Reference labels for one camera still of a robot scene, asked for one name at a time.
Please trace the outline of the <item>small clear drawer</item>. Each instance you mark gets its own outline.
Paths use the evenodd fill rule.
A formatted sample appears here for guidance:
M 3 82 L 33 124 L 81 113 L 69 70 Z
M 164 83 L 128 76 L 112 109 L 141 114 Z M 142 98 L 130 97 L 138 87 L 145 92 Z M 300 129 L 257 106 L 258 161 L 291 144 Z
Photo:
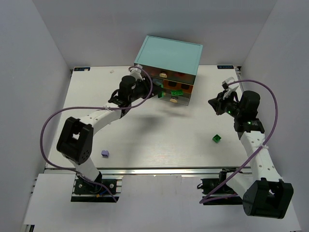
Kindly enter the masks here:
M 163 88 L 163 83 L 164 83 L 164 80 L 163 79 L 160 79 L 160 78 L 156 78 L 156 77 L 152 77 L 151 76 L 151 81 L 153 83 L 153 88 Z
M 167 81 L 163 84 L 163 91 L 158 98 L 164 101 L 188 105 L 190 102 L 193 85 Z

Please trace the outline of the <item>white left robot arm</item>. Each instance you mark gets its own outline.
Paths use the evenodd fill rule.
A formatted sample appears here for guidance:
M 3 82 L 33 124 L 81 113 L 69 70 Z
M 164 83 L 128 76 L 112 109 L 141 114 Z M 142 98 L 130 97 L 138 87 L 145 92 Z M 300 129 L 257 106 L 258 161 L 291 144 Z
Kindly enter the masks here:
M 87 182 L 101 183 L 102 174 L 90 158 L 94 135 L 123 118 L 134 101 L 160 95 L 162 91 L 163 85 L 156 85 L 152 80 L 136 79 L 131 75 L 122 77 L 119 88 L 112 93 L 102 110 L 82 118 L 67 118 L 56 145 L 57 151 L 73 164 Z

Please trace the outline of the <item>long green lego brick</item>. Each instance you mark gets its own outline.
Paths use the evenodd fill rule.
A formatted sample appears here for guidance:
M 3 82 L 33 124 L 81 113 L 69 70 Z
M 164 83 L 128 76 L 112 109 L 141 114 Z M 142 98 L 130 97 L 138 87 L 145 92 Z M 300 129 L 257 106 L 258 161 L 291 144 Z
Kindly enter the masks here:
M 170 94 L 171 94 L 172 96 L 182 96 L 182 95 L 183 95 L 183 91 L 182 91 L 182 90 L 172 90 L 172 91 L 170 92 Z

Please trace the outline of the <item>green lego plate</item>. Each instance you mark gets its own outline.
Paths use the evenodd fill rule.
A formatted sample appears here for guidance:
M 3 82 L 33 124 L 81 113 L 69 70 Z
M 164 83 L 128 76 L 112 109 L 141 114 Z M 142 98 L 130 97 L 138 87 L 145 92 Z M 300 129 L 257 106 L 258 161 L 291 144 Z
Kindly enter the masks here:
M 159 93 L 158 93 L 158 98 L 162 98 L 163 97 L 163 94 L 164 94 L 164 87 L 163 87 L 163 85 L 161 84 L 161 86 L 160 86 L 160 91 L 159 91 Z

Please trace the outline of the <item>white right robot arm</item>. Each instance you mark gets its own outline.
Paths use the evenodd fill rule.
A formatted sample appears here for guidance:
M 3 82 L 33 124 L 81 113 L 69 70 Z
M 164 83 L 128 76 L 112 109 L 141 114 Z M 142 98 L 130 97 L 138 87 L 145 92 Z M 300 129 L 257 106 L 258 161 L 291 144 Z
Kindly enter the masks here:
M 234 129 L 249 159 L 252 178 L 249 179 L 240 168 L 223 169 L 219 183 L 209 194 L 224 185 L 231 188 L 241 200 L 246 215 L 267 218 L 284 218 L 292 199 L 292 184 L 285 183 L 277 172 L 265 142 L 265 130 L 257 118 L 260 95 L 244 91 L 241 98 L 236 92 L 226 90 L 208 101 L 217 115 L 224 113 L 234 118 Z

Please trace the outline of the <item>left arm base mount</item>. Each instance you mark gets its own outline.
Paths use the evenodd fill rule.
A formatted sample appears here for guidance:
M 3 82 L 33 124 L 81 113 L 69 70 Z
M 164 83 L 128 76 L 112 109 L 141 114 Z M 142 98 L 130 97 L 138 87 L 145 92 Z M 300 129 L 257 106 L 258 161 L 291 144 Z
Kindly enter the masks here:
M 87 183 L 81 177 L 76 177 L 70 201 L 75 203 L 116 203 L 114 198 L 119 200 L 122 180 L 104 178 L 102 184 L 111 194 L 102 186 Z

